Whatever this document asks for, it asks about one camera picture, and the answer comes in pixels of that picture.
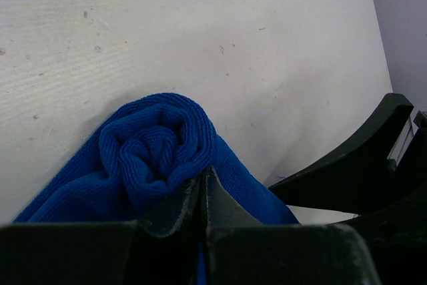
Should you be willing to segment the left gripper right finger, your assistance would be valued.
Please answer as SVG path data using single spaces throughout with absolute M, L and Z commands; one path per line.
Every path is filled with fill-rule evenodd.
M 201 188 L 208 284 L 381 283 L 355 229 L 262 224 L 230 196 L 211 166 Z

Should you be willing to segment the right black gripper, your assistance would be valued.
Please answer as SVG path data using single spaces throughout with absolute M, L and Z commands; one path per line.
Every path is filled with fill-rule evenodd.
M 426 112 L 393 176 L 388 156 L 414 106 L 387 93 L 345 142 L 270 186 L 283 203 L 303 208 L 370 214 L 388 203 L 391 177 L 396 201 L 348 220 L 363 237 L 383 284 L 426 283 Z

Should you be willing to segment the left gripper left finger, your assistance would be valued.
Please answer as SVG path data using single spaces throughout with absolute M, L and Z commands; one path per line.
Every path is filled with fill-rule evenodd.
M 199 180 L 142 218 L 1 228 L 2 284 L 195 284 Z

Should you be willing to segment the blue towel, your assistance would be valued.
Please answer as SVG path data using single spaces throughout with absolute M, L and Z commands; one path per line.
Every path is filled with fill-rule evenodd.
M 201 180 L 213 167 L 230 196 L 262 224 L 295 224 L 217 134 L 205 111 L 176 93 L 125 104 L 107 119 L 12 224 L 142 218 L 183 183 L 199 180 L 197 282 L 205 284 Z

